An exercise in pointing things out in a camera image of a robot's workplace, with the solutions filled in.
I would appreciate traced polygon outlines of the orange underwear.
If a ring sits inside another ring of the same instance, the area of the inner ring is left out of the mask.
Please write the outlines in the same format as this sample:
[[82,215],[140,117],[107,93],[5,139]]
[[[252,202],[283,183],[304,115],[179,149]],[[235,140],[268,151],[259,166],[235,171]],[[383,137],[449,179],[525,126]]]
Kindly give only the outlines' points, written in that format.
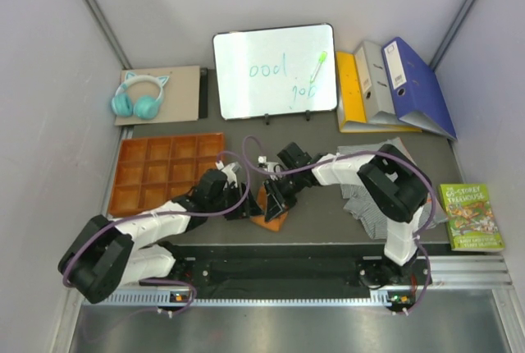
[[[256,203],[263,212],[267,211],[267,192],[264,186],[260,186],[259,188]],[[282,225],[285,223],[287,217],[288,213],[283,213],[281,216],[274,218],[269,222],[265,221],[264,215],[251,216],[249,220],[260,227],[266,228],[267,230],[278,232],[282,228]]]

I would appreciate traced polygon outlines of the grey striped underwear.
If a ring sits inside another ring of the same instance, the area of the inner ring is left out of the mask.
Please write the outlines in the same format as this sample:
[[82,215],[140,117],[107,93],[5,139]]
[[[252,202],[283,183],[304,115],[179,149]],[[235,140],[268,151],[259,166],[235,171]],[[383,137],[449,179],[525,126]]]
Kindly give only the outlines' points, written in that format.
[[[403,141],[399,137],[383,141],[377,144],[339,146],[338,154],[354,154],[358,151],[372,150],[377,151],[384,144],[394,145],[402,154],[414,163],[412,156],[406,149]],[[341,185],[341,194],[347,202],[344,211],[350,213],[356,220],[359,220],[365,232],[373,240],[385,240],[387,236],[386,216],[372,200],[371,195],[361,185]]]

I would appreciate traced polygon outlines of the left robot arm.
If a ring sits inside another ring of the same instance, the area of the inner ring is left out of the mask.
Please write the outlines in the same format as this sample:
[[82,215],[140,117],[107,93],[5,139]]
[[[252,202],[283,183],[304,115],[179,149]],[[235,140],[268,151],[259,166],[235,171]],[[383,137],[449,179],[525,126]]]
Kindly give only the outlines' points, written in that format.
[[185,263],[165,238],[202,226],[209,218],[242,218],[253,198],[238,182],[238,163],[217,164],[186,194],[126,218],[92,217],[58,263],[66,287],[91,304],[106,300],[118,287],[150,278],[181,282]]

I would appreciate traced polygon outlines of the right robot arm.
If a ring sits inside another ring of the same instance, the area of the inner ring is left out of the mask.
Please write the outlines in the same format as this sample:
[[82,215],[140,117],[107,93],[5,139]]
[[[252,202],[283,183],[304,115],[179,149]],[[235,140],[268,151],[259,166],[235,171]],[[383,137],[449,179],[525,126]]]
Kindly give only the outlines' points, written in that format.
[[385,278],[400,284],[413,273],[411,260],[418,249],[415,234],[417,216],[431,193],[431,182],[395,146],[355,154],[317,154],[312,157],[295,142],[278,154],[282,172],[270,171],[263,182],[266,191],[264,221],[288,212],[296,195],[305,188],[331,185],[361,185],[386,216],[387,233],[383,263]]

